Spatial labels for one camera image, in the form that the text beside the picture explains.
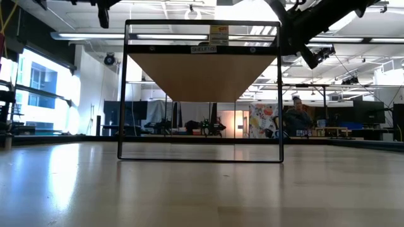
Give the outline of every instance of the black metal frame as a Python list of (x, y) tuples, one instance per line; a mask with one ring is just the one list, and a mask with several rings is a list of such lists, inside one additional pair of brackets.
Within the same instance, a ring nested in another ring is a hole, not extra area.
[[(119, 117), (119, 135), (117, 158), (120, 160), (151, 160), (141, 158), (125, 158), (122, 157), (123, 142), (127, 141), (124, 137), (124, 118), (125, 118), (125, 89), (126, 89), (126, 67), (128, 54), (130, 53), (146, 53), (146, 54), (191, 54), (189, 45), (129, 45), (131, 39), (129, 34), (130, 25), (228, 25), (228, 26), (272, 26), (280, 30), (281, 24), (276, 21), (223, 21), (223, 20), (127, 20), (125, 22), (124, 34), (124, 52), (121, 78), (121, 103)], [(278, 116), (282, 122), (282, 56), (281, 56), (281, 37), (278, 33), (276, 38), (276, 47), (233, 47), (233, 46), (217, 46), (217, 53), (212, 54), (235, 54), (235, 55), (276, 55), (278, 66)], [(279, 125), (279, 135), (283, 135), (283, 126)], [(165, 137), (168, 143), (180, 142), (189, 143), (193, 140), (190, 138), (173, 138)], [(178, 160), (166, 159), (165, 161), (209, 161), (209, 162), (252, 162), (252, 163), (282, 163), (284, 161), (283, 154), (283, 136), (279, 137), (279, 160), (275, 161), (237, 161), (237, 160)]]

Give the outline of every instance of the person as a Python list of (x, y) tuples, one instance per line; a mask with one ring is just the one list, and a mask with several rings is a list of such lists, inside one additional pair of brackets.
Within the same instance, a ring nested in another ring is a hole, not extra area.
[(312, 125), (310, 116), (303, 110), (302, 100), (294, 97), (293, 104), (294, 108), (284, 115), (289, 136), (296, 136), (297, 130), (309, 129)]

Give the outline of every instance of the white label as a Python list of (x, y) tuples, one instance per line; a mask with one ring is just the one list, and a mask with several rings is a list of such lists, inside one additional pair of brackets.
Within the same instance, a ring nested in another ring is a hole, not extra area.
[(191, 47), (191, 54), (204, 54), (204, 53), (216, 53), (216, 46), (195, 46)]

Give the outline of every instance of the floor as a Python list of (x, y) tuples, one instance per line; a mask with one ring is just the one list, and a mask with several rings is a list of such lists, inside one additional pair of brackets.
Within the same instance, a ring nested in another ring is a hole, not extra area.
[(403, 223), (398, 153), (287, 146), (279, 165), (118, 161), (116, 143), (0, 151), (1, 227)]

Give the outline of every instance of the ceiling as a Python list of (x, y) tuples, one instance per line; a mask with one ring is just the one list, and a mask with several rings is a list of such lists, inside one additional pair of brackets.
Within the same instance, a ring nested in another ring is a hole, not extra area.
[[(229, 6), (216, 6), (216, 0), (204, 1), (205, 4), (194, 4), (194, 9), (201, 13), (201, 19), (213, 20), (215, 13)], [(70, 2), (48, 0), (48, 11), (44, 11), (33, 1), (19, 1), (19, 5), (33, 14), (44, 23), (59, 32), (93, 32), (93, 33), (123, 33), (124, 22), (127, 19), (184, 19), (189, 9), (189, 5), (169, 4), (169, 3), (117, 3), (109, 11), (110, 28), (100, 28), (98, 22), (97, 7), (88, 3), (78, 3), (73, 6)], [(387, 36), (401, 37), (404, 35), (404, 4), (400, 1), (392, 0), (386, 13), (380, 13), (380, 9), (370, 8), (363, 18), (352, 16), (341, 28), (333, 31), (330, 35), (343, 36)], [(196, 13), (189, 13), (189, 19), (194, 19)], [(242, 19), (248, 20), (246, 15), (240, 15)], [(207, 26), (132, 26), (133, 33), (208, 33)], [(240, 27), (236, 33), (247, 33), (253, 28)], [(161, 44), (180, 44), (172, 41), (160, 42)], [(122, 52), (122, 40), (94, 40), (91, 46), (86, 44), (86, 50), (96, 52), (96, 55), (105, 55), (106, 52), (115, 52), (119, 56)], [(335, 45), (336, 56), (327, 59), (315, 70), (305, 67), (301, 58), (294, 58), (292, 67), (284, 73), (284, 83), (331, 83), (335, 78), (344, 78), (347, 70), (356, 70), (361, 83), (371, 83), (373, 69), (380, 67), (381, 63), (389, 61), (392, 57), (404, 57), (404, 45)], [(261, 75), (256, 83), (272, 83), (276, 81), (275, 75)]]

